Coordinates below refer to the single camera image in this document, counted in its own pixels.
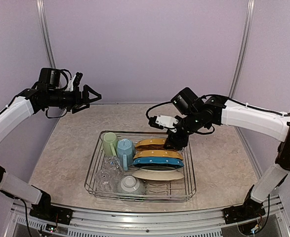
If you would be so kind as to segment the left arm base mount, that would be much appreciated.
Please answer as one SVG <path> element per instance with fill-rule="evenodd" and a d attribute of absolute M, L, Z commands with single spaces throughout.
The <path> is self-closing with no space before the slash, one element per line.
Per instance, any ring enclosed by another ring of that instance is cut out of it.
<path fill-rule="evenodd" d="M 51 205 L 49 208 L 32 205 L 30 216 L 41 220 L 54 222 L 56 224 L 69 225 L 72 219 L 73 210 L 69 208 Z"/>

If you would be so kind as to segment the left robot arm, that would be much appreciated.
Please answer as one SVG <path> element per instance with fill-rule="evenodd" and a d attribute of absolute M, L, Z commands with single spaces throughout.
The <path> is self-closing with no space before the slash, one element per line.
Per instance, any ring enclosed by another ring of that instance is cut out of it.
<path fill-rule="evenodd" d="M 88 85 L 80 90 L 82 77 L 82 73 L 72 76 L 66 69 L 42 68 L 39 80 L 31 88 L 15 95 L 0 111 L 0 143 L 19 124 L 39 111 L 47 112 L 51 107 L 58 107 L 74 114 L 101 100 L 102 95 Z M 49 221 L 61 217 L 62 209 L 51 204 L 48 193 L 7 173 L 1 166 L 0 191 L 11 198 L 30 203 L 31 216 Z"/>

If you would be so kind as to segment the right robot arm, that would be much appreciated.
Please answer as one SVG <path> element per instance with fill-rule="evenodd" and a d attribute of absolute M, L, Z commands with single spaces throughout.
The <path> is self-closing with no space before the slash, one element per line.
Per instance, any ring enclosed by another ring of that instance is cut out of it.
<path fill-rule="evenodd" d="M 248 129 L 280 142 L 275 163 L 250 189 L 239 209 L 242 218 L 250 219 L 258 212 L 258 203 L 263 203 L 290 173 L 290 112 L 270 111 L 222 95 L 198 97 L 188 87 L 175 95 L 171 103 L 183 117 L 175 117 L 176 121 L 168 129 L 166 149 L 181 150 L 187 146 L 191 134 L 214 124 Z"/>

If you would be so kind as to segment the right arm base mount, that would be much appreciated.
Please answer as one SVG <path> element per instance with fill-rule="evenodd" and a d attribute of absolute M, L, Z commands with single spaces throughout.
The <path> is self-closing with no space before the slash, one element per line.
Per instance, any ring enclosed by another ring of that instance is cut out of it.
<path fill-rule="evenodd" d="M 222 210 L 225 224 L 246 221 L 266 214 L 263 204 L 242 204 Z"/>

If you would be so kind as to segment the yellow polka dot plate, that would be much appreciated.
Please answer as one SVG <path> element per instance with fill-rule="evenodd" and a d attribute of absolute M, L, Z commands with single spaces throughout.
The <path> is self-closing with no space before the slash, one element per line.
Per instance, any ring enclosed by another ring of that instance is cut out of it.
<path fill-rule="evenodd" d="M 164 150 L 165 142 L 166 138 L 144 139 L 136 143 L 135 149 L 137 151 Z"/>
<path fill-rule="evenodd" d="M 166 157 L 166 158 L 177 158 L 180 160 L 184 160 L 181 153 L 177 151 L 169 151 L 169 150 L 145 150 L 139 151 L 133 159 L 144 158 L 144 157 Z"/>

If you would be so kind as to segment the blue polka dot plate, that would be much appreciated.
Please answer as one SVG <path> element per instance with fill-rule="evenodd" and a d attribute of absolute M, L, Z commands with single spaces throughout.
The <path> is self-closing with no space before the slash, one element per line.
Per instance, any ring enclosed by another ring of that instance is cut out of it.
<path fill-rule="evenodd" d="M 183 168 L 184 163 L 178 158 L 168 157 L 142 157 L 136 158 L 132 163 L 133 166 L 141 168 L 145 166 L 161 166 L 161 167 L 172 167 L 175 169 Z"/>

